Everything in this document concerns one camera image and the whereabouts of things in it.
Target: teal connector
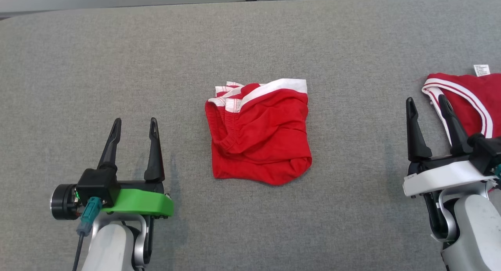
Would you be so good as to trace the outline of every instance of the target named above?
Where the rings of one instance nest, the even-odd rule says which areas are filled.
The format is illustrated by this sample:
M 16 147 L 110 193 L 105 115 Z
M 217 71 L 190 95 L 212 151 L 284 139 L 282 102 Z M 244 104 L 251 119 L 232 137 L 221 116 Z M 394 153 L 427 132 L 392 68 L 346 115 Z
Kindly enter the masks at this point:
M 496 169 L 494 169 L 494 174 L 501 179 L 501 164 L 496 166 Z
M 101 199 L 98 197 L 91 197 L 87 202 L 84 213 L 80 216 L 80 224 L 77 227 L 77 234 L 84 234 L 87 237 L 91 230 L 99 212 L 103 208 Z

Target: folded cloth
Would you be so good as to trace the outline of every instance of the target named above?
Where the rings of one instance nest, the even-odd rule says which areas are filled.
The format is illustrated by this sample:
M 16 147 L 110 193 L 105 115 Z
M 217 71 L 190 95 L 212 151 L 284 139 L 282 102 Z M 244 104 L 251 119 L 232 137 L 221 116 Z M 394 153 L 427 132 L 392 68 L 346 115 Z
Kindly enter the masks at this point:
M 449 142 L 449 129 L 438 104 L 438 96 L 441 94 L 451 103 L 468 136 L 479 132 L 486 138 L 501 136 L 501 74 L 481 77 L 431 74 L 422 91 L 435 106 Z
M 205 104 L 215 178 L 283 185 L 312 164 L 306 80 L 216 86 Z

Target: black cable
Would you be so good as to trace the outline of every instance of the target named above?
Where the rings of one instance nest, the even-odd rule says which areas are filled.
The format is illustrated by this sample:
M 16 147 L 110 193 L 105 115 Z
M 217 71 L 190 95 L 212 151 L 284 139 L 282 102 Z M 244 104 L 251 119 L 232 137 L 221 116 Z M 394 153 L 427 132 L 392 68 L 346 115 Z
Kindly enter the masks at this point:
M 78 238 L 77 254 L 75 255 L 75 261 L 73 262 L 73 271 L 77 271 L 78 260 L 80 260 L 80 252 L 82 251 L 83 243 L 84 243 L 84 234 L 80 233 L 80 238 Z

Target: cable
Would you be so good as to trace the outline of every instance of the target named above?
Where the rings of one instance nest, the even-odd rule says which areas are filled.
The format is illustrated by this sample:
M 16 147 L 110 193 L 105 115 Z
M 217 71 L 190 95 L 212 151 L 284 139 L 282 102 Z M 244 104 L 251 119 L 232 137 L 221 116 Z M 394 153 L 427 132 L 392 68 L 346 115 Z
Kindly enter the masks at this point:
M 102 208 L 103 204 L 101 199 L 98 197 L 91 197 L 85 206 L 84 213 L 80 216 L 80 223 L 77 227 L 77 234 L 79 235 L 77 254 L 75 255 L 75 262 L 73 263 L 73 271 L 77 271 L 78 260 L 80 260 L 80 252 L 82 251 L 84 237 L 87 237 L 90 234 L 92 224 Z
M 73 271 L 77 271 L 78 267 L 78 260 L 80 260 L 80 252 L 82 251 L 82 244 L 84 242 L 84 233 L 80 233 L 80 237 L 78 238 L 78 246 L 77 246 L 77 253 L 75 255 L 75 261 L 73 262 Z

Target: red fabric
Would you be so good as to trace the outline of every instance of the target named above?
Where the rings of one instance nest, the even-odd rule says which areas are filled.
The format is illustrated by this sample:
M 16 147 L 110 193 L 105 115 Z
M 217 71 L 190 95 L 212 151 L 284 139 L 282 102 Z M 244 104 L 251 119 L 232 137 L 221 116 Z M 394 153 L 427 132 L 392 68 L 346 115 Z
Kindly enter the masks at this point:
M 465 98 L 471 96 L 454 87 L 449 87 L 454 91 L 440 88 L 451 103 L 454 112 L 469 136 L 481 132 L 483 125 L 491 125 L 492 137 L 501 136 L 501 74 L 483 75 L 481 77 L 474 75 L 446 75 L 442 73 L 431 74 L 428 76 L 428 81 L 426 81 L 424 89 L 430 84 L 437 84 L 433 79 L 453 82 L 464 87 L 478 98 L 479 103 L 474 102 L 474 104 L 477 104 L 478 108 L 480 105 L 483 105 L 487 110 L 485 116 L 482 117 L 478 110 L 475 109 L 474 104 Z M 438 105 L 438 98 L 433 98 L 433 100 Z M 486 116 L 492 118 L 491 124 L 485 118 Z
M 238 102 L 258 88 L 259 84 L 248 84 L 226 101 Z M 220 97 L 227 92 L 218 92 L 216 99 L 223 102 Z M 306 139 L 307 104 L 306 93 L 291 89 L 265 93 L 248 101 L 240 111 L 236 105 L 228 111 L 228 104 L 206 102 L 214 177 L 283 185 L 302 175 L 312 164 Z

